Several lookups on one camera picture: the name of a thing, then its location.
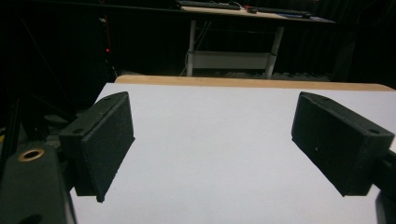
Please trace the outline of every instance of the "desk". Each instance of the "desk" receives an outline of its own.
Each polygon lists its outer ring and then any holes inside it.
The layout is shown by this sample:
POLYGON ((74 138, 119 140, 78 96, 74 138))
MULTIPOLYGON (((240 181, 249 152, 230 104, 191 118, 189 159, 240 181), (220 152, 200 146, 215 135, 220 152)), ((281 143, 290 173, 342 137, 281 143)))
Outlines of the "desk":
MULTIPOLYGON (((333 21, 323 20, 312 17, 312 19, 287 18, 274 13, 256 14, 248 13, 246 10, 228 10, 204 7, 182 7, 182 10, 189 12, 202 12, 219 15, 234 15, 239 17, 250 17, 259 19, 273 19, 281 21, 300 21, 300 22, 324 22, 333 23, 333 21)), ((278 26, 275 32, 274 43, 269 53, 247 53, 247 52, 218 52, 218 51, 198 51, 194 49, 195 45, 196 21, 191 21, 190 44, 187 62, 187 76, 192 76, 193 68, 233 68, 233 69, 265 69, 263 74, 267 79, 271 79, 276 62, 277 52, 282 40, 285 27, 278 26)))
POLYGON ((99 98, 129 92, 136 140, 104 203, 71 191, 80 223, 375 223, 378 189, 343 198, 290 131, 305 90, 396 133, 396 91, 372 84, 308 90, 299 82, 281 89, 273 80, 247 84, 273 88, 216 87, 217 79, 198 77, 116 82, 99 98))

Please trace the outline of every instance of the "dark wall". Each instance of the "dark wall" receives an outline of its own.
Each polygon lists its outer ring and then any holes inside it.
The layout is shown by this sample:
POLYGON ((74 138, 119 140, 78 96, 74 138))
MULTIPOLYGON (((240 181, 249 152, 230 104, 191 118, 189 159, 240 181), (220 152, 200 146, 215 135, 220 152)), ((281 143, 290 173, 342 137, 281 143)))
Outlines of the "dark wall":
MULTIPOLYGON (((115 5, 164 7, 167 1, 107 1, 115 5)), ((309 10, 321 18, 340 24, 357 24, 363 8, 371 0, 239 0, 242 5, 309 10)), ((184 67, 190 24, 187 20, 154 19, 134 15, 109 15, 114 57, 121 69, 150 75, 178 75, 184 67)), ((268 51, 274 35, 272 26, 213 22, 202 44, 209 50, 268 51), (242 34, 232 30, 249 29, 242 34)), ((332 74, 336 59, 348 39, 349 31, 286 27, 275 72, 309 72, 332 74)))
POLYGON ((396 89, 396 1, 378 0, 361 13, 350 82, 374 82, 396 89))

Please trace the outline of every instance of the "white table surface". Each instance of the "white table surface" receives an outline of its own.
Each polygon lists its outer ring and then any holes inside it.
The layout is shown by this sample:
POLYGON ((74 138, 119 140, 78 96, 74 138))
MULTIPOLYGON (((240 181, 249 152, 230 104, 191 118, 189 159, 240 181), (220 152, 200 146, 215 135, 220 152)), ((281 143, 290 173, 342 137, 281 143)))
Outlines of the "white table surface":
POLYGON ((396 133, 396 92, 106 84, 99 99, 119 91, 136 140, 103 203, 72 189, 79 223, 376 223, 377 187, 343 198, 291 125, 309 91, 396 133))

